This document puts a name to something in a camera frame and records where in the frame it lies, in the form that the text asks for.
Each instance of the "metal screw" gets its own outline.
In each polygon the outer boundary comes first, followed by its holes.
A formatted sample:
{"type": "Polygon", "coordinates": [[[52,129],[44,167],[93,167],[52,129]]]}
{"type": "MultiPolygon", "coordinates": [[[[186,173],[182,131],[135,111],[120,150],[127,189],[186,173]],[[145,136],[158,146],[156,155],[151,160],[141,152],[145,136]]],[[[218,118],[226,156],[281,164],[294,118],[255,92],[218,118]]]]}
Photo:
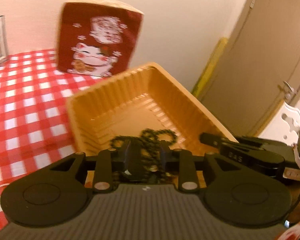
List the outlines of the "metal screw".
{"type": "Polygon", "coordinates": [[[193,190],[198,187],[198,184],[196,184],[193,181],[187,181],[187,182],[182,183],[182,187],[186,190],[193,190]]]}
{"type": "Polygon", "coordinates": [[[107,183],[107,182],[97,182],[94,187],[97,189],[97,190],[106,190],[108,188],[110,188],[110,184],[107,183]]]}
{"type": "Polygon", "coordinates": [[[151,167],[150,167],[150,171],[152,171],[152,172],[156,172],[158,170],[158,167],[157,167],[157,165],[151,165],[151,167]]]}

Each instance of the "red box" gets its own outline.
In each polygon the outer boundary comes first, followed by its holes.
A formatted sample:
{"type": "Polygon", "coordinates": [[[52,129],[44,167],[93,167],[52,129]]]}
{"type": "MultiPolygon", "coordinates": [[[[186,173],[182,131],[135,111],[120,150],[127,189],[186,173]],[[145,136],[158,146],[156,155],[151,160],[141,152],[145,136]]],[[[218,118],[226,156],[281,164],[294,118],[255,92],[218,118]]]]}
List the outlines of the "red box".
{"type": "Polygon", "coordinates": [[[128,68],[143,13],[115,0],[65,3],[59,24],[58,70],[112,76],[128,68]]]}

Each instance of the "red gingham tablecloth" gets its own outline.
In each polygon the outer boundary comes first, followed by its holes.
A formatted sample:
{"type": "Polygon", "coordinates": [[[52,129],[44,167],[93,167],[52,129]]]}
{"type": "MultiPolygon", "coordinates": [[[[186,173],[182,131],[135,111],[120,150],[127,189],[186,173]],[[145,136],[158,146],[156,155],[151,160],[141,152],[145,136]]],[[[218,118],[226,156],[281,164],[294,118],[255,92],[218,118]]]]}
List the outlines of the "red gingham tablecloth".
{"type": "MultiPolygon", "coordinates": [[[[59,72],[53,49],[0,65],[0,185],[75,152],[66,98],[100,80],[59,72]]],[[[0,229],[6,224],[0,206],[0,229]]]]}

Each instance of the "white wall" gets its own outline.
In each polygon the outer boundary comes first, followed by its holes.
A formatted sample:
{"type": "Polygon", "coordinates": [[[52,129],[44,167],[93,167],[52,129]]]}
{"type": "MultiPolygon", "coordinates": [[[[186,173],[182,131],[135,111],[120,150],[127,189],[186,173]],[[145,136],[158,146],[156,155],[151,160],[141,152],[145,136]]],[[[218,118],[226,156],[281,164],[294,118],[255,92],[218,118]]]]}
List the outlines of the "white wall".
{"type": "MultiPolygon", "coordinates": [[[[0,0],[11,54],[55,47],[60,8],[67,0],[0,0]]],[[[145,14],[131,66],[155,61],[188,90],[215,44],[229,36],[245,0],[120,0],[145,14]]]]}

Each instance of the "orange plastic tray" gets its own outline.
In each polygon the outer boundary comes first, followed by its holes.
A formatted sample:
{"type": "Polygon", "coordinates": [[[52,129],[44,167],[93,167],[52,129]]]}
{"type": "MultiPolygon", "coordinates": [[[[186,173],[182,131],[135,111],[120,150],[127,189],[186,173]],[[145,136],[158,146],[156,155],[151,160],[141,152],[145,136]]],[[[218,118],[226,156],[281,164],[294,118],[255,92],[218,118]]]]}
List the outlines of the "orange plastic tray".
{"type": "Polygon", "coordinates": [[[202,132],[236,141],[156,63],[127,70],[76,93],[68,99],[67,109],[77,150],[87,156],[109,148],[116,135],[139,136],[145,128],[175,131],[178,142],[171,148],[184,148],[194,155],[216,150],[199,142],[202,132]]]}

